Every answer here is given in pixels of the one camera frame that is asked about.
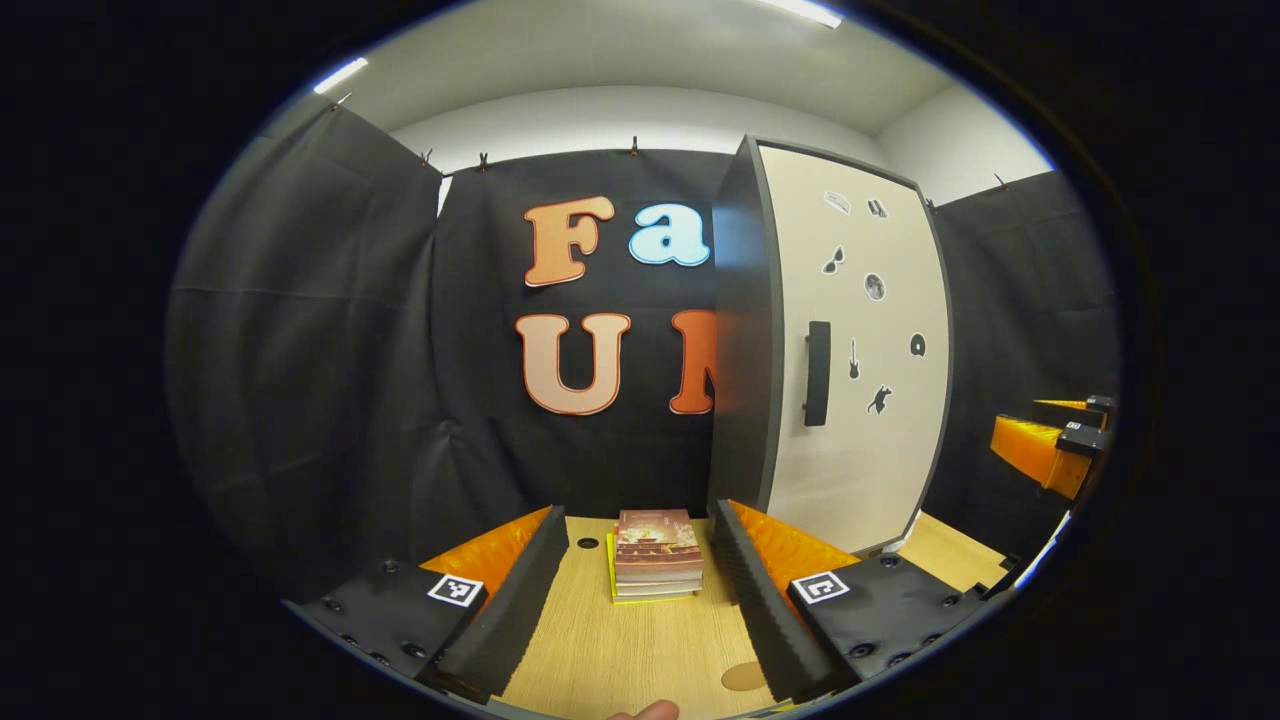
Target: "black curtain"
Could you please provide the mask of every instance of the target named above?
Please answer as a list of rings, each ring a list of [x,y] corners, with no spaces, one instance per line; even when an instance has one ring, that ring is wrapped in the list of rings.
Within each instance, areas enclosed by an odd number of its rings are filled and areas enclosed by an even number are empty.
[[[1070,503],[991,451],[997,414],[1120,391],[1114,283],[1088,213],[1048,172],[933,213],[951,292],[951,410],[924,511],[1030,559]]]
[[[439,219],[431,281],[431,343],[440,392],[458,436],[477,455],[500,459],[477,480],[484,492],[522,507],[566,506],[570,515],[616,518],[625,507],[686,507],[705,515],[712,414],[676,415],[681,310],[714,307],[714,261],[650,265],[628,251],[634,218],[649,205],[696,210],[707,245],[712,199],[731,155],[675,150],[584,151],[508,160],[486,172],[460,170]],[[598,220],[598,246],[579,279],[525,284],[535,206],[603,195],[614,215]],[[516,320],[532,313],[564,316],[561,377],[586,387],[593,346],[582,318],[621,313],[621,386],[613,404],[586,416],[558,415],[534,402],[524,384]]]
[[[308,94],[196,220],[166,379],[179,446],[228,534],[305,602],[379,556],[425,560],[513,516],[468,478],[428,345],[440,174]]]

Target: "black door handle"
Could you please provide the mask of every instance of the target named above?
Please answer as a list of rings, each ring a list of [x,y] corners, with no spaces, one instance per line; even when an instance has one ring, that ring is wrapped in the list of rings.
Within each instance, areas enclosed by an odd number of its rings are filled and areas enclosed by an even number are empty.
[[[809,320],[809,383],[805,387],[805,427],[827,424],[827,395],[831,391],[831,323]]]

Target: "white ceiling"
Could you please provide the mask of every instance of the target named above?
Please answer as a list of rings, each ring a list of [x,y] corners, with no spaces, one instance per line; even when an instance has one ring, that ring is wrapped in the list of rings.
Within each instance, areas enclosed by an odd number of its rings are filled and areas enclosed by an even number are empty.
[[[387,132],[509,95],[684,87],[801,110],[868,136],[952,81],[845,20],[756,0],[475,0],[367,53],[329,91]]]

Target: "white cabinet door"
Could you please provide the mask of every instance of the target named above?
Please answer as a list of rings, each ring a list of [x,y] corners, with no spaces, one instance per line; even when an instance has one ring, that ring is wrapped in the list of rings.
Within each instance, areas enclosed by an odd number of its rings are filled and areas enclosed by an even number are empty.
[[[760,158],[785,334],[767,511],[863,551],[906,530],[942,438],[951,363],[942,259],[915,190],[790,150],[762,146]],[[803,411],[810,320],[829,322],[832,336],[827,419],[817,427]]]

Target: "stack of books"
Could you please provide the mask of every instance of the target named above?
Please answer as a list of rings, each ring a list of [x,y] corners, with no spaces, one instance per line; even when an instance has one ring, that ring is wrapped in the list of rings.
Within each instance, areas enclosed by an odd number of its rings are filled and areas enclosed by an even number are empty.
[[[676,600],[701,589],[703,551],[687,511],[623,510],[608,539],[613,602]]]

